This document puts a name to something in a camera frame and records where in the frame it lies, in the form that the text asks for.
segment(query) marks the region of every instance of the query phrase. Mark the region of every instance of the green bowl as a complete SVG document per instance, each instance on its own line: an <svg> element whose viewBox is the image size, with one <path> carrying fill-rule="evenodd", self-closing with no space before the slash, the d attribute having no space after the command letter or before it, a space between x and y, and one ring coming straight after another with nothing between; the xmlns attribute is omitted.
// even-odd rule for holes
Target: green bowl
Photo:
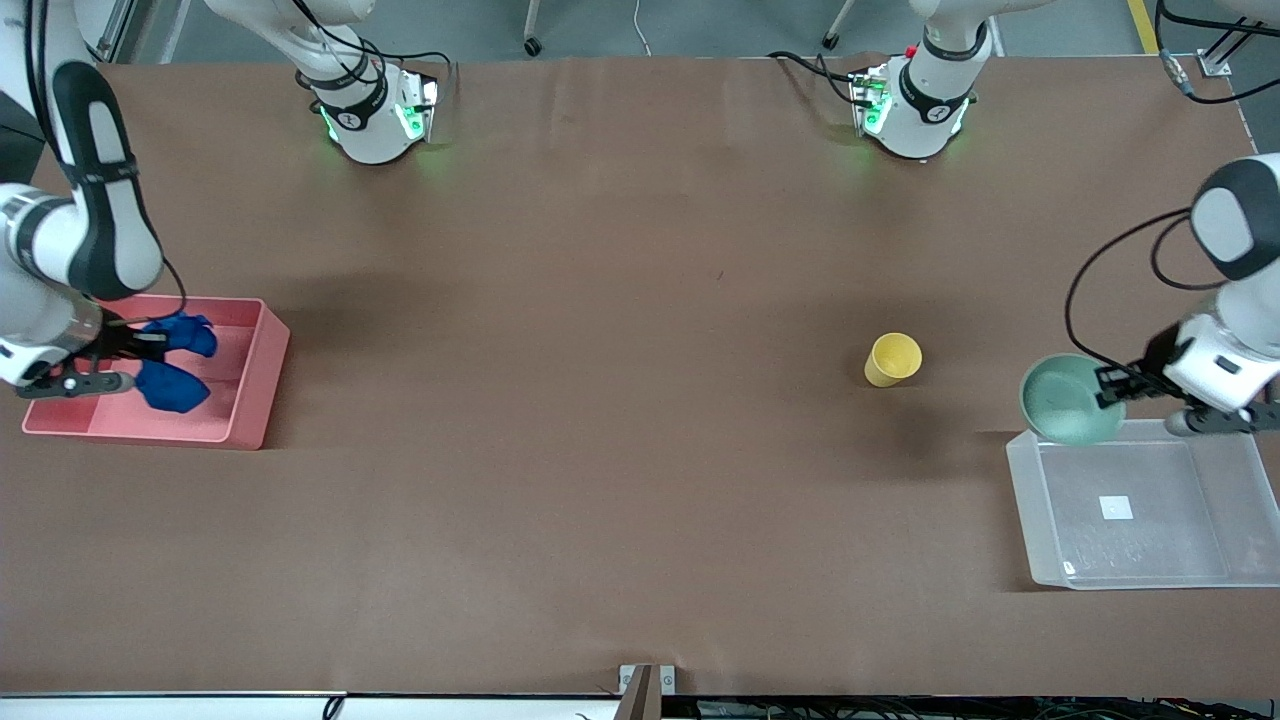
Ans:
<svg viewBox="0 0 1280 720"><path fill-rule="evenodd" d="M1060 445L1094 445L1115 439L1124 424L1124 404L1098 407L1102 389L1093 373L1102 364L1084 355L1050 355L1023 378L1023 418L1036 434Z"/></svg>

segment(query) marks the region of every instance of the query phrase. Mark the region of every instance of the yellow cup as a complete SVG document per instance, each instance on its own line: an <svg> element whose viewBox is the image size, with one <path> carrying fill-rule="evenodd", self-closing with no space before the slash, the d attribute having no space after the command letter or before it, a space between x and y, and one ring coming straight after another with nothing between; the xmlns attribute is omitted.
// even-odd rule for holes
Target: yellow cup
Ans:
<svg viewBox="0 0 1280 720"><path fill-rule="evenodd" d="M867 375L867 382L873 386L890 387L914 375L923 360L920 346L910 336L882 334L872 346L863 373Z"/></svg>

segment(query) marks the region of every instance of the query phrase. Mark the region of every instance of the pink plastic bin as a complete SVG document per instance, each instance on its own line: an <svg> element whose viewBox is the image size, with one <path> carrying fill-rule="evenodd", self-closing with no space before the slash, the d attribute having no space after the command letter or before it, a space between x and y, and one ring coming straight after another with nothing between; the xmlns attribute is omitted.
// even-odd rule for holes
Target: pink plastic bin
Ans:
<svg viewBox="0 0 1280 720"><path fill-rule="evenodd" d="M137 295L108 307L125 318L172 313L178 299ZM40 400L27 409L22 430L33 436L74 437L90 442L257 450L280 382L289 328L261 300L191 297L188 315L214 324L218 352L201 357L170 352L168 361L209 386L210 396L187 414L152 410L136 389L118 395ZM134 374L140 363L116 360L115 369Z"/></svg>

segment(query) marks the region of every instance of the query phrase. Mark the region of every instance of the blue towel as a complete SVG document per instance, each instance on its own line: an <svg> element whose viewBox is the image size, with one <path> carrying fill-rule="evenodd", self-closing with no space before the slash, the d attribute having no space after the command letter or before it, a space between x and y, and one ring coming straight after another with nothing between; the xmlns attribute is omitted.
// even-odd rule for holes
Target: blue towel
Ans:
<svg viewBox="0 0 1280 720"><path fill-rule="evenodd" d="M210 328L212 323L204 315L191 316L178 313L172 318L164 318L148 323L142 328L145 333L164 333L169 338L165 350L189 350L205 357L212 357L218 352L218 337Z"/></svg>
<svg viewBox="0 0 1280 720"><path fill-rule="evenodd" d="M168 413L191 413L209 398L209 386L182 368L155 360L143 360L142 370L133 378L147 405Z"/></svg>
<svg viewBox="0 0 1280 720"><path fill-rule="evenodd" d="M148 323L145 333L164 333L165 351L187 350L205 357L218 352L218 337L210 329L212 323L204 315L191 316L178 313ZM143 360L142 370L133 379L147 405L168 413L191 413L209 398L209 386L182 368L166 363Z"/></svg>

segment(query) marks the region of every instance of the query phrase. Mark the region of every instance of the transparent bin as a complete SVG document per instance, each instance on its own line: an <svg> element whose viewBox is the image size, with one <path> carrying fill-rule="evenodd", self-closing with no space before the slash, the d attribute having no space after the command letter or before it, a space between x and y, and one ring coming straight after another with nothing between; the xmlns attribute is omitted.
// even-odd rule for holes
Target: transparent bin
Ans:
<svg viewBox="0 0 1280 720"><path fill-rule="evenodd" d="M1129 420L1111 442L1028 430L1006 452L1042 585L1280 587L1280 511L1253 436L1180 438Z"/></svg>

